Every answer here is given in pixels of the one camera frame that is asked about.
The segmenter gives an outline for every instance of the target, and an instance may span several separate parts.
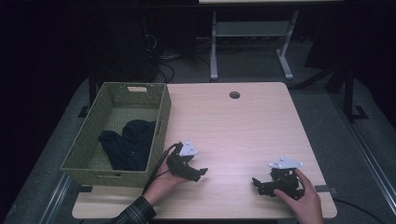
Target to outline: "table top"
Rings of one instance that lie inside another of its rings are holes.
[[[289,91],[283,83],[168,85],[172,107],[164,149],[190,139],[199,154],[189,165],[208,168],[198,182],[177,187],[155,206],[159,219],[288,218],[278,198],[259,195],[252,177],[271,181],[279,156],[302,161],[315,186],[326,185]],[[230,97],[237,91],[238,99]],[[130,205],[142,189],[95,186],[78,195],[73,216],[109,218]],[[335,217],[329,192],[321,192],[324,217]]]

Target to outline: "black cloth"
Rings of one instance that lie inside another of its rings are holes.
[[[99,136],[114,170],[145,171],[149,161],[156,121],[135,119],[122,129],[122,136],[103,131]]]

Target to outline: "wicker basket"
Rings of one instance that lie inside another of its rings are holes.
[[[166,84],[105,83],[69,149],[61,170],[83,185],[143,188],[163,154],[171,109]],[[121,133],[133,119],[156,120],[146,171],[113,170],[98,140],[103,130]]]

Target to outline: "hand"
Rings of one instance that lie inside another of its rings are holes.
[[[291,208],[300,224],[323,224],[319,195],[311,181],[299,169],[295,172],[303,182],[304,196],[295,201],[279,189],[275,189],[274,194]]]
[[[166,164],[168,157],[163,160],[157,172],[158,177],[154,179],[149,185],[148,190],[143,194],[143,197],[145,197],[152,206],[169,194],[177,185],[189,181],[183,177],[172,175],[169,172],[169,167]]]

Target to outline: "plaid sleeve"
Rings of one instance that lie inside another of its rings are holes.
[[[156,213],[151,204],[140,196],[131,205],[114,218],[112,224],[147,224],[155,217]]]

